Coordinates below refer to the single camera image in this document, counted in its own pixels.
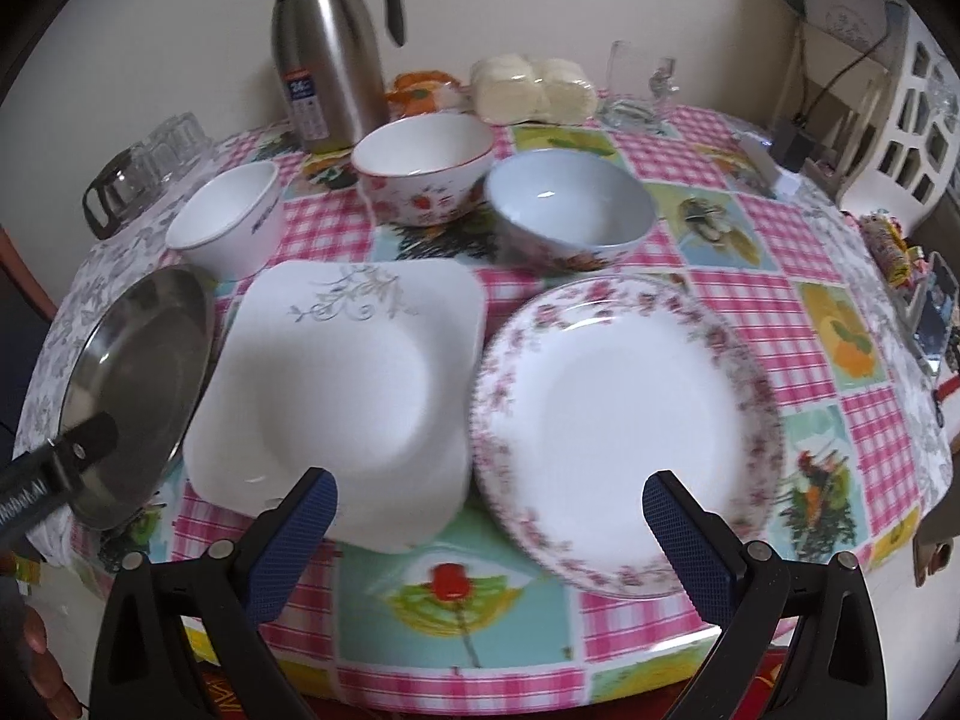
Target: finger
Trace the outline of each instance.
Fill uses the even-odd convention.
[[[50,709],[56,720],[77,720],[83,714],[77,696],[68,685],[64,685],[56,696],[47,701],[47,709]]]
[[[16,574],[16,557],[13,552],[0,553],[0,577]]]
[[[45,699],[53,698],[64,689],[64,672],[49,650],[34,653],[34,660],[30,664],[30,681]]]
[[[27,616],[23,619],[23,637],[35,653],[42,655],[47,651],[47,628],[33,607],[27,607]]]

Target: table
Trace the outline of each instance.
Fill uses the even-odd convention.
[[[765,538],[784,557],[823,559],[848,548],[877,565],[909,543],[952,480],[930,382],[896,333],[893,306],[856,230],[809,182],[793,199],[766,196],[737,145],[744,127],[681,107],[656,136],[593,122],[498,128],[496,156],[584,148],[647,183],[661,219],[625,266],[670,279],[723,314],[757,353],[784,412],[788,474]],[[282,124],[235,136],[147,215],[91,250],[37,362],[18,450],[55,432],[66,378],[107,305],[172,261],[163,232],[179,207],[214,172],[243,162],[270,158],[289,183],[287,230],[274,263],[457,256],[476,266],[487,291],[488,332],[548,286],[524,269],[494,264],[483,212],[445,232],[374,227],[349,167],[295,148]],[[677,207],[692,194],[721,209],[740,233],[736,242],[708,245],[683,228]],[[219,286],[221,334],[250,283]],[[826,478],[836,480],[829,495]],[[152,560],[195,557],[247,523],[200,500],[176,469],[123,533],[88,533],[62,512],[35,543],[103,591],[104,566],[130,548]],[[464,566],[472,580],[463,624],[419,587],[441,562]],[[564,586],[507,541],[475,496],[434,542],[408,556],[327,544],[280,619],[261,632],[304,692],[449,714],[561,709],[650,690],[692,674],[716,635],[683,595],[627,601]],[[188,634],[200,654],[211,655],[202,631]]]

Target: light blue bowl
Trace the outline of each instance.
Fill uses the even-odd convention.
[[[501,244],[549,271],[598,271],[623,260],[656,223],[649,191],[622,167],[566,148],[525,151],[487,176]]]

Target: metal pan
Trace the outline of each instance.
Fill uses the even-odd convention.
[[[107,309],[67,384],[59,432],[95,413],[117,426],[117,449],[83,471],[71,503],[95,530],[122,525],[154,494],[200,399],[213,346],[213,295],[200,273],[162,268]]]

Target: square white plate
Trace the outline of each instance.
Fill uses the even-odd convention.
[[[289,261],[247,291],[184,440],[198,495],[256,517],[310,466],[337,481],[328,536],[404,552],[469,481],[486,300],[452,260]]]

